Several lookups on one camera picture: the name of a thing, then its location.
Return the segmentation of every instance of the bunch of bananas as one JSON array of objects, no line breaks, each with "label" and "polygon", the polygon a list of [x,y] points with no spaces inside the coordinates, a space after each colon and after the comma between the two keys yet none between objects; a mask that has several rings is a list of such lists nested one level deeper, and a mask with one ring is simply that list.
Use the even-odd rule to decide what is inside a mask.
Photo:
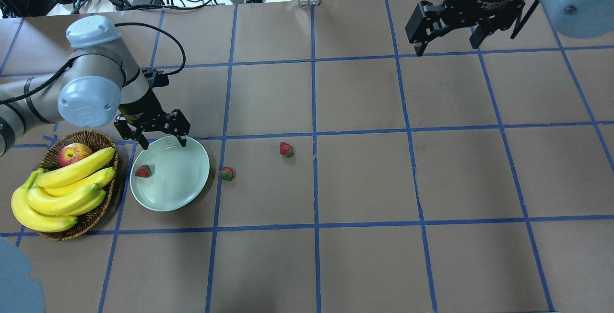
[{"label": "bunch of bananas", "polygon": [[66,167],[33,171],[13,192],[11,208],[24,226],[38,232],[61,232],[72,228],[77,217],[105,200],[102,189],[115,169],[101,169],[115,154],[112,147],[100,149]]}]

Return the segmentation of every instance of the fruit basket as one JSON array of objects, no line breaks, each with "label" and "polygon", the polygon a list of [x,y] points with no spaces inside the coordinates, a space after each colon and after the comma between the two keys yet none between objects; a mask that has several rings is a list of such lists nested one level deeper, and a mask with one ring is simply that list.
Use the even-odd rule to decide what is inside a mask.
[{"label": "fruit basket", "polygon": [[116,178],[117,178],[117,165],[119,163],[119,157],[117,154],[117,147],[113,140],[109,138],[106,134],[95,131],[95,130],[83,130],[77,131],[74,133],[65,136],[60,139],[57,143],[49,149],[45,157],[40,162],[39,167],[45,167],[48,169],[58,169],[58,154],[59,151],[70,143],[83,143],[90,147],[92,151],[98,151],[103,148],[112,147],[115,149],[115,154],[109,163],[103,166],[113,167],[116,170],[116,174],[112,178],[112,180],[105,186],[105,190],[107,191],[107,195],[105,200],[100,203],[99,206],[91,210],[90,212],[86,212],[83,215],[77,216],[77,224],[75,224],[72,228],[65,230],[63,232],[38,232],[40,236],[44,237],[48,240],[53,241],[65,241],[74,239],[75,237],[79,237],[86,232],[88,232],[91,228],[94,228],[98,222],[105,216],[109,207],[111,206],[113,197],[116,197]]}]

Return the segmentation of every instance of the light green plate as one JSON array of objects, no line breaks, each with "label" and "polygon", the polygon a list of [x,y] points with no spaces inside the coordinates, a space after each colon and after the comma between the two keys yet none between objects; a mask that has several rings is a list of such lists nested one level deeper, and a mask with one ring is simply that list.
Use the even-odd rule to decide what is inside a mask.
[{"label": "light green plate", "polygon": [[[193,138],[186,139],[184,148],[175,136],[158,139],[136,156],[130,173],[130,189],[136,201],[145,208],[153,211],[181,208],[191,202],[207,182],[207,151]],[[143,164],[151,168],[151,177],[134,175]]]}]

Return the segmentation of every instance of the yellow banana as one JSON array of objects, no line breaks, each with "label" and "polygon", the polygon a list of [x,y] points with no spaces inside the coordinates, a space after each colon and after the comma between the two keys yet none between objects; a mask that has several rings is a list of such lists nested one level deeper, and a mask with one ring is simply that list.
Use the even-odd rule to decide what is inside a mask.
[{"label": "yellow banana", "polygon": [[79,162],[38,175],[36,184],[43,188],[57,188],[70,185],[98,171],[107,164],[115,154],[115,149],[100,149]]},{"label": "yellow banana", "polygon": [[98,195],[96,184],[89,184],[64,197],[48,195],[42,188],[34,185],[28,190],[28,205],[45,215],[66,215],[66,212],[80,208]]},{"label": "yellow banana", "polygon": [[98,193],[97,193],[97,196],[94,199],[92,199],[91,201],[86,202],[84,205],[82,205],[78,209],[74,209],[74,210],[71,210],[69,212],[66,212],[65,215],[79,216],[79,215],[83,215],[86,212],[90,212],[91,210],[93,210],[94,208],[99,206],[101,202],[103,202],[105,200],[106,195],[107,195],[107,193],[105,192],[104,189],[99,189]]},{"label": "yellow banana", "polygon": [[22,225],[38,232],[61,232],[72,228],[77,223],[77,217],[45,216],[32,209],[26,202],[28,190],[32,187],[39,171],[32,172],[28,180],[19,186],[11,198],[11,209],[13,215]]},{"label": "yellow banana", "polygon": [[98,172],[83,178],[77,182],[74,182],[70,185],[62,186],[62,187],[46,187],[45,191],[54,197],[62,197],[65,195],[69,195],[70,193],[76,191],[77,189],[87,186],[89,184],[96,184],[98,189],[105,187],[109,182],[113,179],[115,175],[115,169],[113,167],[108,167],[105,169],[101,169]]}]

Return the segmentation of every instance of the basket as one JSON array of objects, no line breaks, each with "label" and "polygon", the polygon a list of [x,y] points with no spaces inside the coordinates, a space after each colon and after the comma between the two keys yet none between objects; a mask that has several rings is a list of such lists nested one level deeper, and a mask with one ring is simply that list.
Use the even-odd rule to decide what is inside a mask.
[{"label": "basket", "polygon": [[75,224],[72,228],[68,230],[64,230],[63,232],[38,232],[40,236],[45,239],[52,241],[65,241],[74,239],[75,237],[79,237],[86,232],[88,232],[91,228],[100,222],[100,220],[105,216],[109,207],[112,203],[112,198],[116,197],[116,178],[117,178],[117,165],[119,163],[119,156],[117,153],[117,147],[113,140],[109,138],[106,134],[95,131],[95,130],[82,130],[65,136],[60,139],[57,143],[49,149],[45,157],[42,159],[42,162],[39,164],[39,167],[48,167],[50,169],[58,169],[58,154],[59,151],[68,144],[71,143],[82,143],[90,147],[92,151],[99,151],[100,149],[104,149],[107,147],[113,147],[116,153],[113,158],[103,166],[103,168],[113,167],[116,170],[116,175],[112,178],[111,182],[105,186],[105,190],[107,191],[107,196],[105,200],[100,203],[99,206],[91,210],[90,212],[86,212],[83,215],[77,216],[77,224]]}]

